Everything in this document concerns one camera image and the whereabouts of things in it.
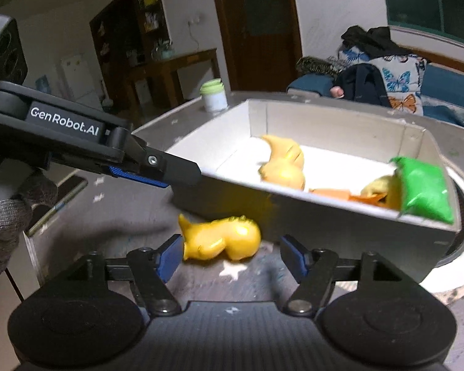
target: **green lid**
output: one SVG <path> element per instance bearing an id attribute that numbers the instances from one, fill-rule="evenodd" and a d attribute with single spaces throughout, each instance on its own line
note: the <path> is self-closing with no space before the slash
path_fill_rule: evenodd
<path id="1" fill-rule="evenodd" d="M 202 95 L 213 95 L 214 93 L 220 93 L 223 90 L 225 90 L 224 84 L 221 82 L 220 78 L 216 78 L 201 85 L 201 89 L 199 91 Z"/>

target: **black jacket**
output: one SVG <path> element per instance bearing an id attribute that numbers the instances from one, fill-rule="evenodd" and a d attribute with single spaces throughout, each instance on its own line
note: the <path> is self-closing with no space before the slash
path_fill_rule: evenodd
<path id="1" fill-rule="evenodd" d="M 350 49 L 356 46 L 359 50 L 364 51 L 370 59 L 384 56 L 406 56 L 412 51 L 400 47 L 390 39 L 390 28 L 379 27 L 371 28 L 365 32 L 359 26 L 350 27 L 343 35 L 343 44 Z"/>
<path id="2" fill-rule="evenodd" d="M 334 86 L 344 91 L 344 99 L 391 108 L 385 84 L 378 68 L 371 64 L 356 64 L 342 71 Z"/>

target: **green toy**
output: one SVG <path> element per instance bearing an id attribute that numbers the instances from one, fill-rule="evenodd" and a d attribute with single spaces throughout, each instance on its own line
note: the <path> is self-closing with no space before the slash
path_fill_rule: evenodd
<path id="1" fill-rule="evenodd" d="M 454 223 L 447 184 L 440 167 L 403 156 L 390 161 L 397 165 L 402 181 L 402 213 Z"/>

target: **table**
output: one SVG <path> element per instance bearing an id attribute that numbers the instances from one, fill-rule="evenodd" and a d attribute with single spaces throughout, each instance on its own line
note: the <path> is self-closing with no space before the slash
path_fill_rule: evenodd
<path id="1" fill-rule="evenodd" d="M 213 77 L 220 78 L 216 49 L 178 54 L 167 60 L 149 62 L 132 68 L 124 79 L 127 98 L 129 99 L 129 111 L 132 123 L 135 126 L 142 125 L 140 104 L 134 86 L 135 82 L 146 78 L 161 76 L 165 91 L 170 101 L 170 106 L 171 108 L 175 108 L 184 102 L 177 70 L 205 61 L 211 61 Z"/>
<path id="2" fill-rule="evenodd" d="M 456 169 L 464 179 L 464 129 L 461 127 L 343 99 L 307 99 L 265 92 L 233 92 L 228 95 L 231 106 L 246 99 L 317 104 L 414 123 L 432 132 L 447 165 Z M 203 103 L 197 100 L 140 127 L 134 134 L 156 149 L 167 150 L 214 116 L 204 111 Z M 178 232 L 177 216 L 180 211 L 170 202 L 170 188 L 153 188 L 86 172 L 79 174 L 89 181 L 88 187 L 53 218 L 44 232 L 30 239 L 39 275 L 54 276 L 90 251 L 100 251 L 107 258 L 115 258 L 124 257 L 128 251 L 139 247 L 156 248 Z M 181 304 L 187 300 L 275 300 L 281 304 L 297 287 L 280 259 L 278 248 L 267 243 L 263 243 L 237 281 L 219 277 L 221 264 L 221 260 L 205 266 L 187 261 L 179 266 L 168 287 Z M 129 286 L 124 282 L 113 282 L 111 288 L 130 295 Z M 343 293 L 342 289 L 336 288 L 334 295 Z M 458 336 L 446 364 L 453 371 L 464 371 L 464 298 L 450 307 L 458 321 Z"/>

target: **hand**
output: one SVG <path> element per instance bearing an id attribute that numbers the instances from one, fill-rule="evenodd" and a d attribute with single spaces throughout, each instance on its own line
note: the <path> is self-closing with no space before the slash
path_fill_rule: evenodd
<path id="1" fill-rule="evenodd" d="M 19 187 L 17 195 L 0 200 L 0 274 L 6 269 L 13 251 L 19 245 L 21 233 L 32 218 L 32 206 L 53 206 L 57 186 L 38 170 Z"/>
<path id="2" fill-rule="evenodd" d="M 344 90 L 340 86 L 334 86 L 330 89 L 330 95 L 335 99 L 340 99 L 344 97 Z"/>

